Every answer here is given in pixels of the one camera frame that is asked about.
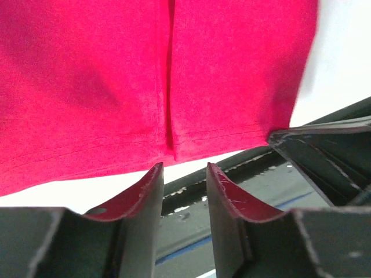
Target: stitched seam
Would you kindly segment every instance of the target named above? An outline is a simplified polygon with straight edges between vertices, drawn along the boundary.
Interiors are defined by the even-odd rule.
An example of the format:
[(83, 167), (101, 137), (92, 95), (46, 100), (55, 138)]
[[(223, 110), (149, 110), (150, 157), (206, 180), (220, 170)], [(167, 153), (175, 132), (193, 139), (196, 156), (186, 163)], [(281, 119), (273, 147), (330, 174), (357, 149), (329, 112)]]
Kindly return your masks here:
[[(135, 142), (135, 143), (130, 143), (130, 144), (139, 144), (139, 143), (149, 143), (148, 141), (140, 141), (140, 142)], [(91, 149), (97, 149), (97, 148), (105, 148), (107, 146), (113, 146), (113, 145), (123, 145), (123, 144), (127, 144), (126, 142), (123, 142), (123, 143), (116, 143), (116, 144), (109, 144), (109, 145), (102, 145), (102, 146), (99, 146), (99, 147), (93, 147), (93, 148), (88, 148), (88, 149), (82, 149), (82, 150), (79, 150), (79, 151), (75, 151), (75, 152), (69, 152), (69, 153), (65, 153), (63, 155), (57, 155), (57, 156), (52, 156), (51, 158), (47, 158), (47, 159), (42, 159), (42, 160), (35, 160), (35, 161), (32, 161), (32, 162), (29, 162), (29, 163), (25, 163), (25, 164), (21, 164), (21, 165), (17, 165), (15, 167), (12, 167), (4, 172), (2, 172), (1, 174), (5, 174), (9, 171), (12, 171), (16, 168), (19, 168), (19, 167), (22, 167), (22, 166), (25, 166), (25, 165), (29, 165), (29, 164), (33, 164), (33, 163), (38, 163), (38, 162), (44, 162), (44, 161), (47, 161), (47, 160), (51, 160), (51, 159), (55, 159), (55, 158), (60, 158), (62, 156), (67, 156), (67, 155), (72, 155), (73, 153), (79, 153), (79, 152), (85, 152), (85, 151), (88, 151), (88, 150), (91, 150)]]
[[(141, 160), (127, 160), (126, 162), (137, 163), (137, 162), (141, 162)], [(103, 167), (100, 167), (100, 168), (94, 168), (93, 170), (92, 169), (89, 169), (89, 170), (85, 170), (85, 171), (81, 171), (81, 172), (73, 173), (73, 174), (69, 174), (69, 175), (61, 175), (58, 178), (70, 180), (70, 177), (71, 176), (86, 175), (86, 174), (94, 173), (96, 171), (109, 170), (109, 169), (116, 168), (117, 166), (120, 166), (122, 164), (123, 163), (110, 164), (109, 166), (103, 166)]]
[(205, 131), (181, 133), (178, 136), (183, 136), (183, 135), (188, 135), (188, 134), (211, 133), (211, 132), (216, 132), (216, 131), (221, 131), (221, 130), (242, 129), (242, 128), (245, 128), (245, 127), (252, 127), (252, 126), (260, 126), (260, 125), (232, 126), (232, 127), (227, 127), (227, 128), (222, 128), (222, 129), (215, 129), (215, 130), (205, 130)]
[[(153, 134), (140, 134), (140, 135), (147, 135), (148, 136), (148, 135), (156, 135), (156, 134), (153, 133)], [(101, 137), (101, 138), (91, 139), (91, 140), (86, 140), (86, 141), (78, 141), (78, 142), (75, 142), (75, 143), (72, 143), (72, 144), (63, 145), (62, 147), (58, 147), (58, 148), (50, 148), (50, 149), (49, 148), (44, 148), (44, 149), (42, 149), (41, 151), (38, 151), (38, 152), (26, 153), (26, 154), (23, 154), (23, 155), (20, 155), (20, 156), (16, 156), (15, 158), (8, 159), (5, 162), (0, 163), (0, 166), (3, 165), (3, 164), (9, 163), (12, 160), (19, 159), (19, 158), (22, 158), (22, 157), (25, 157), (25, 156), (28, 156), (28, 155), (35, 155), (35, 154), (44, 153), (44, 152), (48, 152), (48, 151), (55, 151), (55, 150), (63, 149), (63, 148), (66, 148), (66, 147), (74, 147), (74, 146), (81, 145), (82, 143), (92, 142), (92, 141), (96, 141), (96, 140), (102, 140), (102, 139), (106, 139), (106, 138), (122, 138), (122, 137), (130, 137), (130, 136), (135, 136), (135, 135), (129, 134), (129, 135), (124, 135), (124, 136), (116, 136), (116, 137), (115, 136)], [(157, 143), (158, 140), (155, 140), (155, 141), (153, 141), (153, 140), (152, 141), (138, 141), (138, 142), (128, 141), (128, 142), (120, 142), (120, 143), (114, 143), (114, 144), (137, 144), (137, 143), (141, 143), (141, 142)]]
[(228, 136), (233, 136), (233, 135), (249, 134), (249, 133), (263, 133), (263, 132), (264, 132), (264, 130), (257, 130), (257, 131), (249, 131), (249, 132), (241, 132), (241, 133), (226, 134), (226, 135), (222, 135), (222, 136), (215, 136), (215, 137), (209, 137), (209, 138), (187, 140), (187, 141), (179, 142), (179, 143), (177, 143), (176, 145), (181, 145), (181, 144), (183, 144), (183, 143), (187, 143), (187, 142), (205, 141), (205, 140), (210, 140), (210, 139), (223, 138), (223, 137), (228, 137)]

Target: red t-shirt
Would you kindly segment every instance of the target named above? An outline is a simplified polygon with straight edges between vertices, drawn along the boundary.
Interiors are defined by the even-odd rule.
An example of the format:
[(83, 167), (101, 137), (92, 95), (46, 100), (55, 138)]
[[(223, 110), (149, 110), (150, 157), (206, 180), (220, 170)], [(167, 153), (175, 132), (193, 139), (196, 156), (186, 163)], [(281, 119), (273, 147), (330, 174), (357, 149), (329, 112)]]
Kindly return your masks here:
[(0, 1), (0, 195), (266, 145), (317, 0)]

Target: black plastic part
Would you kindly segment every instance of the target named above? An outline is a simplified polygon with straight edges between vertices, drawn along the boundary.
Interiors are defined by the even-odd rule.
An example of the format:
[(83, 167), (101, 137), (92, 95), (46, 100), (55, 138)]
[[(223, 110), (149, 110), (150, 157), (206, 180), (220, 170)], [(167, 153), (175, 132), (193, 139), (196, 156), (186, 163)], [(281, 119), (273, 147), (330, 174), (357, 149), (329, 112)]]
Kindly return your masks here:
[(218, 278), (371, 277), (370, 207), (282, 213), (207, 172)]
[[(371, 97), (328, 114), (307, 125), (337, 122), (370, 115)], [(272, 148), (260, 147), (243, 151), (216, 164), (226, 173), (228, 178), (238, 184), (246, 180), (249, 175), (253, 175), (254, 171), (252, 169), (255, 170), (260, 165), (276, 166), (285, 162), (286, 160)], [(183, 191), (183, 193), (179, 195), (175, 193), (177, 191)], [(206, 195), (206, 168), (166, 184), (164, 195), (162, 215), (172, 213), (179, 206), (189, 206), (194, 202), (199, 202), (201, 197)]]
[(162, 197), (158, 164), (88, 215), (2, 208), (0, 277), (153, 277)]
[(371, 116), (275, 131), (269, 143), (329, 204), (345, 206), (371, 184)]

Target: white surface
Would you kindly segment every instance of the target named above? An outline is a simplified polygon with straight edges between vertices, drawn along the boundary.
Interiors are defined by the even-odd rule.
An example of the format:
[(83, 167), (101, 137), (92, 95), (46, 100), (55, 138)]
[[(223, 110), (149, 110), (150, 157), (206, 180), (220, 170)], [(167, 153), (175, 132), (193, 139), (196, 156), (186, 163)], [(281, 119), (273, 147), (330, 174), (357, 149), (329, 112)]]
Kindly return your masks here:
[[(320, 8), (319, 30), (291, 126), (303, 125), (371, 96), (371, 0), (323, 0)], [(167, 167), (165, 182), (236, 153)], [(0, 197), (0, 206), (64, 206), (84, 213), (131, 186), (144, 173), (50, 182)]]
[(216, 270), (213, 269), (213, 270), (211, 270), (211, 271), (209, 271), (209, 272), (207, 272), (207, 273), (205, 273), (201, 276), (198, 276), (196, 278), (216, 278)]

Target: red cloth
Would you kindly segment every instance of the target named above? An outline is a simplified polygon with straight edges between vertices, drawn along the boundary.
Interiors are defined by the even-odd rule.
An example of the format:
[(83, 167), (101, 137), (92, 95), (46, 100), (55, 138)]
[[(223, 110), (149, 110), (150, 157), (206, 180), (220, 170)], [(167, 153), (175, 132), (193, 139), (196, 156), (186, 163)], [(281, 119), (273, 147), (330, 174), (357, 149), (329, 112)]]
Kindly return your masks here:
[(317, 0), (0, 1), (0, 195), (266, 145)]

